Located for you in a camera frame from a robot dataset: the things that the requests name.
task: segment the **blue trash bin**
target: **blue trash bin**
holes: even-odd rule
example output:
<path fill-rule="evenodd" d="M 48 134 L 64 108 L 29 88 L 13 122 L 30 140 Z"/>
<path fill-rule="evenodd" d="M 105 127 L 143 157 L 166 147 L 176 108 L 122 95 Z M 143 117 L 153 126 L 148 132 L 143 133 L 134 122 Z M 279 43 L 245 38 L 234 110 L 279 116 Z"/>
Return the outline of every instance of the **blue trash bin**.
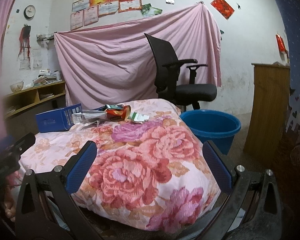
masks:
<path fill-rule="evenodd" d="M 212 140 L 225 155 L 230 150 L 234 135 L 241 129 L 238 118 L 214 110 L 188 111 L 180 117 L 202 143 Z"/>

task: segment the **floral tablecloth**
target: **floral tablecloth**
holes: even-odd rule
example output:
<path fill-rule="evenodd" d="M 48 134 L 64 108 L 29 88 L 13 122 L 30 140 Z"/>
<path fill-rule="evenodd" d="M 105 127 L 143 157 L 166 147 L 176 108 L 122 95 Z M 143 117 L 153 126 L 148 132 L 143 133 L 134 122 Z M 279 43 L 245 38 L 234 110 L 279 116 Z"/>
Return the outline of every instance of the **floral tablecloth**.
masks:
<path fill-rule="evenodd" d="M 74 125 L 68 132 L 36 135 L 21 156 L 36 173 L 64 165 L 92 140 L 98 155 L 75 202 L 100 216 L 135 228 L 174 233 L 212 208 L 220 189 L 202 156 L 202 143 L 163 99 L 132 101 L 144 124 Z"/>

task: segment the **blue cardboard box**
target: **blue cardboard box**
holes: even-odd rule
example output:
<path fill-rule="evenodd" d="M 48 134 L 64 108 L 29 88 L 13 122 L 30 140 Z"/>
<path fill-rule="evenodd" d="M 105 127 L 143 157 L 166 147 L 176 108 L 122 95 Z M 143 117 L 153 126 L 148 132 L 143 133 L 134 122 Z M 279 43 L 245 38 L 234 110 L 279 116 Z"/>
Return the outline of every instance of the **blue cardboard box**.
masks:
<path fill-rule="evenodd" d="M 82 113 L 81 104 L 63 107 L 36 114 L 38 129 L 41 133 L 68 131 L 73 125 L 72 114 Z"/>

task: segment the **wall clock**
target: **wall clock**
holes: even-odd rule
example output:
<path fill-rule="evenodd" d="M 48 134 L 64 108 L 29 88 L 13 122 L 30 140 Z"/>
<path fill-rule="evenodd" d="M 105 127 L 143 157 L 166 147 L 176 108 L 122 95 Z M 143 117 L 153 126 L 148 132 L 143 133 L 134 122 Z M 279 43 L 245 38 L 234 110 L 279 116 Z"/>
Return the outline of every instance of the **wall clock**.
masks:
<path fill-rule="evenodd" d="M 33 5 L 27 6 L 27 8 L 23 12 L 23 14 L 26 19 L 28 19 L 28 20 L 32 19 L 35 15 L 35 7 Z"/>

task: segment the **silver bolt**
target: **silver bolt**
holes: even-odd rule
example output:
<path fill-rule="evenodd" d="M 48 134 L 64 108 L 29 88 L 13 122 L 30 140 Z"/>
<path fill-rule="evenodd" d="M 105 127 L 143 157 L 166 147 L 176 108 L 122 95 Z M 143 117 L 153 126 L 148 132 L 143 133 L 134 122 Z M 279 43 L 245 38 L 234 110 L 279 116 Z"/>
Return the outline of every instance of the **silver bolt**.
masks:
<path fill-rule="evenodd" d="M 237 166 L 237 170 L 240 172 L 244 172 L 245 171 L 245 167 L 243 167 L 242 165 L 238 165 Z"/>
<path fill-rule="evenodd" d="M 271 170 L 266 170 L 266 174 L 268 174 L 268 176 L 272 176 L 272 175 L 273 175 L 273 171 L 271 171 Z"/>
<path fill-rule="evenodd" d="M 32 170 L 27 170 L 27 171 L 26 171 L 26 175 L 27 175 L 27 176 L 30 176 L 31 174 L 32 174 Z"/>
<path fill-rule="evenodd" d="M 55 172 L 60 172 L 60 171 L 62 171 L 62 166 L 56 166 L 56 167 L 54 167 L 54 169 L 53 169 Z"/>

